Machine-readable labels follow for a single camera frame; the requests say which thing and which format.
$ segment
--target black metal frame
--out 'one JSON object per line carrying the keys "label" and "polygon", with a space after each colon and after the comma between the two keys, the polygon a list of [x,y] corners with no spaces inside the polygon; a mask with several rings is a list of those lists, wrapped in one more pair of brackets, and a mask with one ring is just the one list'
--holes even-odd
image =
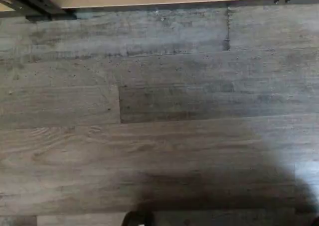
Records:
{"label": "black metal frame", "polygon": [[50,0],[0,0],[0,3],[25,15],[32,22],[76,19],[73,13],[59,8]]}

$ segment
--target wood grain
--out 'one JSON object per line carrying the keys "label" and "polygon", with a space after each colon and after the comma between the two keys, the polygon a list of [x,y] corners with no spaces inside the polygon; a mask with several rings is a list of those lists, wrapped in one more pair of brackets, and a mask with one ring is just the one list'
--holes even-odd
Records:
{"label": "wood grain", "polygon": [[226,7],[105,12],[90,19],[32,25],[20,56],[37,62],[214,52],[225,49],[227,34]]}
{"label": "wood grain", "polygon": [[311,48],[130,59],[118,69],[121,121],[318,113],[318,64]]}
{"label": "wood grain", "polygon": [[293,207],[294,149],[316,147],[318,117],[1,131],[0,214]]}
{"label": "wood grain", "polygon": [[116,86],[0,89],[0,128],[118,123]]}
{"label": "wood grain", "polygon": [[318,47],[318,5],[229,8],[231,49]]}

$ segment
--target laminate flooring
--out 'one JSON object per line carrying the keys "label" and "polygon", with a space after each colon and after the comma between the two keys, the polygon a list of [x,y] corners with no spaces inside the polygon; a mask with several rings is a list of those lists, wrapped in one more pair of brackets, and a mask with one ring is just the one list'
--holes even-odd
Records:
{"label": "laminate flooring", "polygon": [[0,225],[309,225],[318,6],[0,19]]}

